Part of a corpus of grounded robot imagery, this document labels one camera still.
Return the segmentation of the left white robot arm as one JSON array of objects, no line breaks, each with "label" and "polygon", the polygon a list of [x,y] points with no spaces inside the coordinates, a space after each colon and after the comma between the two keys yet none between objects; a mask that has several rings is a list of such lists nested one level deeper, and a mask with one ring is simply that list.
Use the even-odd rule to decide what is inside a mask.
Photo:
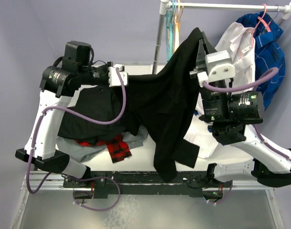
[{"label": "left white robot arm", "polygon": [[94,50],[78,41],[66,43],[64,56],[42,73],[40,103],[31,136],[16,158],[36,168],[74,177],[80,187],[91,182],[91,170],[70,155],[56,149],[56,140],[65,109],[82,85],[107,85],[107,73],[92,64]]}]

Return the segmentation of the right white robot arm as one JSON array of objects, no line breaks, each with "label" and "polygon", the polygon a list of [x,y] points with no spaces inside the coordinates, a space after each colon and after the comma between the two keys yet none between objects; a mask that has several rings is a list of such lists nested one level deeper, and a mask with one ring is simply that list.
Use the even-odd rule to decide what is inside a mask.
[{"label": "right white robot arm", "polygon": [[268,69],[258,80],[240,87],[226,85],[235,78],[235,66],[227,51],[216,51],[203,36],[199,40],[196,66],[191,78],[199,82],[204,120],[218,143],[251,156],[250,160],[208,166],[205,182],[215,187],[232,180],[256,179],[268,187],[291,185],[291,149],[263,136],[257,124],[263,121],[263,97],[256,87],[278,73]]}]

